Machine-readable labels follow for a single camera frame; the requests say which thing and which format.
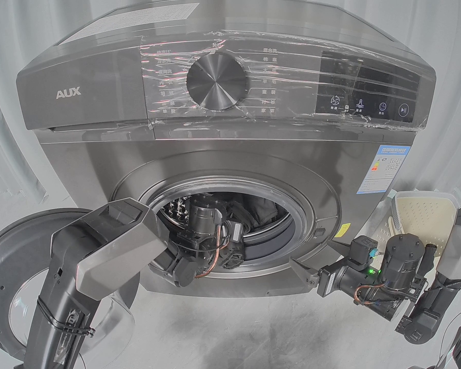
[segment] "play pause button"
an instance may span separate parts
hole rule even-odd
[[[410,107],[408,106],[408,104],[401,104],[398,113],[402,118],[404,118],[406,115],[408,115],[409,111]]]

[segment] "front-loading washing machine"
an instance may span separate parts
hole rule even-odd
[[[335,6],[297,0],[171,0],[117,9],[50,47],[17,77],[34,130],[82,208],[133,197],[171,230],[191,196],[245,215],[244,262],[177,288],[258,297],[307,291],[289,267],[337,260],[425,126],[435,72]]]

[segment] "control panel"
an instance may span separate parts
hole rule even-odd
[[[314,114],[412,122],[419,76],[324,43],[276,34],[185,34],[150,43],[141,61],[150,120],[294,119]]]
[[[323,52],[316,113],[412,122],[419,81],[379,60]]]

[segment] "energy label sticker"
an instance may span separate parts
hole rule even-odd
[[[357,194],[384,193],[403,164],[410,146],[381,145]]]

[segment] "yellow warning sticker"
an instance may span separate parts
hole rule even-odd
[[[343,237],[345,235],[345,232],[348,231],[349,227],[350,227],[350,223],[342,224],[342,226],[340,227],[340,230],[335,235],[335,238]]]

